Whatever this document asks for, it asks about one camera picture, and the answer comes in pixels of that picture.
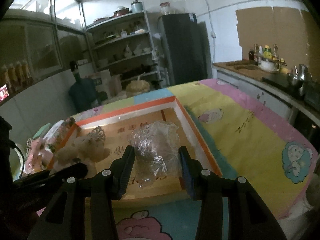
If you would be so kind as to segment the beige teddy bear pink dress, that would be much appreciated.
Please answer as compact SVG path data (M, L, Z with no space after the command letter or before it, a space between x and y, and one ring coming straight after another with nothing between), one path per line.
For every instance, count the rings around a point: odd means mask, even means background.
M88 172L85 179L97 174L95 163L106 159L110 155L110 149L105 148L104 142L98 137L77 137L70 145L59 149L55 154L53 168L50 174L55 174L77 163L86 165Z

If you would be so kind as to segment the white floral scrunchie cloth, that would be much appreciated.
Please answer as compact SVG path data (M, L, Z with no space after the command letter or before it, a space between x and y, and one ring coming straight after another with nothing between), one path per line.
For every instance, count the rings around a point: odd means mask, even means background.
M105 131L101 126L95 127L91 132L88 133L88 136L102 142L105 142L106 139Z

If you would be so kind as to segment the clear crinkled plastic bag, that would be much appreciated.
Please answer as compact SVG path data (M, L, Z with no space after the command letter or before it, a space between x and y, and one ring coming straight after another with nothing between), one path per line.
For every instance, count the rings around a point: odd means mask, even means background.
M140 188L157 179L179 177L182 168L179 157L178 127L166 121L155 121L135 129L130 145L135 149L135 179Z

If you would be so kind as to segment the pink plastic packet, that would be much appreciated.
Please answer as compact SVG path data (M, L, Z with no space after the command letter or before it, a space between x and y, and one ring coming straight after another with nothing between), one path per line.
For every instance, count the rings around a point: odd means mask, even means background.
M46 141L43 138L33 140L29 145L23 174L30 175L46 170L53 156L51 150L46 147Z

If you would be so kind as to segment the floral tissue pack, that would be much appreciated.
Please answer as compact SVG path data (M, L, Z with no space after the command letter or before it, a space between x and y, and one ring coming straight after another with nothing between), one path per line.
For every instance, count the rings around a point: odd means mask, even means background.
M53 145L56 147L60 145L70 128L75 124L75 119L69 117L65 120L60 120L55 123L51 129L44 136L44 141L47 145Z

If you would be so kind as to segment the orange rimmed cardboard box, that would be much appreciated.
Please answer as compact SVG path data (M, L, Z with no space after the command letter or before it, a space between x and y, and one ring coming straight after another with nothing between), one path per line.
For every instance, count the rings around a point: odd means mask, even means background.
M184 198L178 154L182 146L203 168L222 175L203 136L175 96L78 120L61 142L51 168L59 171L82 161L93 177L121 158L127 146L134 148L135 162L123 204L167 196Z

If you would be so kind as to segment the yellow bread basket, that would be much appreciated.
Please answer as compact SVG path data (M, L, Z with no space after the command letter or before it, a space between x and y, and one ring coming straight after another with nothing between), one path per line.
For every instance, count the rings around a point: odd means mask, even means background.
M150 90L150 84L145 80L133 80L131 81L125 91L128 97L147 93Z

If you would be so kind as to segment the phone showing video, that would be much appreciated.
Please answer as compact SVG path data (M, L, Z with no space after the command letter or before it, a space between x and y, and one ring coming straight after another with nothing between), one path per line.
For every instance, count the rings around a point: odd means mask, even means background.
M8 92L8 88L7 85L3 85L0 88L0 101L3 101L4 99L6 99L9 96L9 92Z

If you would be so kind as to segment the wooden kitchen counter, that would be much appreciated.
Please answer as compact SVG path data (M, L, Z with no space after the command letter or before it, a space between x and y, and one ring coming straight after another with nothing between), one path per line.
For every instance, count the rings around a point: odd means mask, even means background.
M297 91L289 86L284 74L265 72L249 60L213 63L213 69L260 87L288 105L301 106L319 114L319 109L305 101Z

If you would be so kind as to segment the metal kitchen shelf rack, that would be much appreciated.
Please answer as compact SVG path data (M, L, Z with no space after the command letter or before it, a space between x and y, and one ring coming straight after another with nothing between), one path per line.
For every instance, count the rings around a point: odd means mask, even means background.
M147 11L99 19L86 28L89 52L98 71L109 70L125 88L142 79L153 89L163 88Z

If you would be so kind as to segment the dark grey refrigerator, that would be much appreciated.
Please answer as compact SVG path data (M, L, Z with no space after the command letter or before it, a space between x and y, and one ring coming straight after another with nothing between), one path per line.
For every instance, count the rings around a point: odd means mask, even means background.
M157 27L170 85L206 79L206 58L196 15L162 15Z

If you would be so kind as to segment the white bowl on counter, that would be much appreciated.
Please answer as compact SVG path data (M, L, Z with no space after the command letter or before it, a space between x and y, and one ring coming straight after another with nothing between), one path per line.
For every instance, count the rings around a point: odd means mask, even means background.
M261 60L258 66L264 72L273 73L273 74L279 72L279 68L272 61Z

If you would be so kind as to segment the steel kettle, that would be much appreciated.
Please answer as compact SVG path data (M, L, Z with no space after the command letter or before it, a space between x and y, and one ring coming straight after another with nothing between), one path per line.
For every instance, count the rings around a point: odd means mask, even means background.
M288 73L286 75L286 78L290 87L300 89L312 80L312 75L309 72L308 66L305 64L299 64L298 67L294 67L294 71L292 73Z

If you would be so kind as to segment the light blue pot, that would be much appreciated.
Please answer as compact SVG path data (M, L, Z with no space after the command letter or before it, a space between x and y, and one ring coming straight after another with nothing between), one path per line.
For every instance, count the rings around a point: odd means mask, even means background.
M132 13L142 12L144 10L143 3L135 0L131 3L131 11Z

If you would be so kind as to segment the cardboard wall panel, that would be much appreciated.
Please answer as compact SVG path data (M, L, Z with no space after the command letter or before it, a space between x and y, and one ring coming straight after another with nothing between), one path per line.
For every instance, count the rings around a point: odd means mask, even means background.
M256 7L236 11L242 56L259 46L278 47L278 54L289 68L308 66L319 73L319 26L310 12L288 7Z

